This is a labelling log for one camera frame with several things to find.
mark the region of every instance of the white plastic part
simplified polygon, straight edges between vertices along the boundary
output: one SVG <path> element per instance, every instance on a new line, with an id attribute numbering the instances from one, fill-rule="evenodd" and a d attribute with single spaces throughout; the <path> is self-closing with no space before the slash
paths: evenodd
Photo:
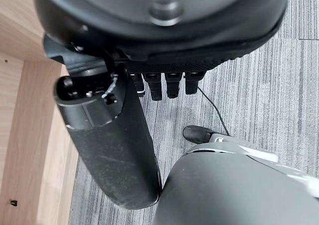
<path id="1" fill-rule="evenodd" d="M 251 156 L 254 156 L 254 157 L 257 157 L 260 159 L 265 159 L 265 160 L 275 162 L 275 163 L 278 163 L 278 161 L 279 161 L 279 157 L 276 154 L 260 151 L 257 149 L 247 148 L 247 147 L 242 146 L 242 145 L 240 145 L 239 147 L 246 150 L 248 152 L 247 155 L 251 155 Z"/>

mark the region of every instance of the metal bolt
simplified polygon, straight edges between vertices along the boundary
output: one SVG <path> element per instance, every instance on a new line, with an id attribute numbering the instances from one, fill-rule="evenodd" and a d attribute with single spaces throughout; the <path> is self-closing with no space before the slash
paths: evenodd
<path id="1" fill-rule="evenodd" d="M 86 93 L 86 96 L 87 96 L 87 97 L 92 97 L 92 96 L 93 96 L 93 92 L 91 92 L 91 91 L 87 92 L 87 93 Z"/>
<path id="2" fill-rule="evenodd" d="M 150 9 L 150 20 L 158 26 L 173 26 L 180 22 L 182 6 L 175 1 L 154 2 Z"/>
<path id="3" fill-rule="evenodd" d="M 80 51 L 84 50 L 84 47 L 75 46 L 74 49 L 77 50 L 78 52 L 80 52 Z"/>
<path id="4" fill-rule="evenodd" d="M 73 86 L 73 82 L 72 82 L 71 78 L 69 78 L 69 77 L 67 77 L 63 80 L 63 84 L 64 84 L 64 87 L 66 87 L 66 88 Z"/>

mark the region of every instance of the black cable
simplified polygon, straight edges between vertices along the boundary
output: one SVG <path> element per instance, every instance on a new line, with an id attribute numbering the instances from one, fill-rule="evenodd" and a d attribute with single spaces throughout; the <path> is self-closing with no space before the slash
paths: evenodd
<path id="1" fill-rule="evenodd" d="M 221 124 L 223 125 L 224 130 L 226 131 L 226 134 L 227 134 L 228 136 L 230 136 L 230 134 L 229 134 L 229 132 L 228 132 L 228 129 L 227 129 L 227 127 L 225 126 L 223 117 L 221 117 L 221 114 L 220 114 L 219 109 L 217 108 L 217 106 L 214 104 L 214 102 L 212 102 L 212 100 L 211 100 L 210 98 L 208 98 L 208 96 L 203 92 L 203 90 L 202 90 L 200 87 L 198 87 L 198 89 L 199 89 L 200 92 L 203 94 L 203 96 L 205 96 L 206 99 L 208 99 L 208 101 L 213 105 L 213 107 L 214 107 L 215 110 L 217 111 L 217 114 L 218 114 L 218 116 L 219 116 L 219 119 L 220 119 L 220 121 L 221 121 Z"/>

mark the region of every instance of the wooden cabinet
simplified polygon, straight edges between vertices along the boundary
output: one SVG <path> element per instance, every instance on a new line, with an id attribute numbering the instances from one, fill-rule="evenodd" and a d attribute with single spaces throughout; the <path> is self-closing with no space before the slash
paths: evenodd
<path id="1" fill-rule="evenodd" d="M 0 0 L 0 225 L 68 224 L 78 155 L 52 97 L 66 71 L 42 35 L 33 0 Z"/>

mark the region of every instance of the screw hole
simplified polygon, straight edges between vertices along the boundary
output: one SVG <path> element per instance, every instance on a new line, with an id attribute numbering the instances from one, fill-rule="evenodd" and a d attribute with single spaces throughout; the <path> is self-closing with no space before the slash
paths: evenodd
<path id="1" fill-rule="evenodd" d="M 17 207 L 18 206 L 18 201 L 17 200 L 11 200 L 10 201 L 10 204 L 14 207 Z"/>

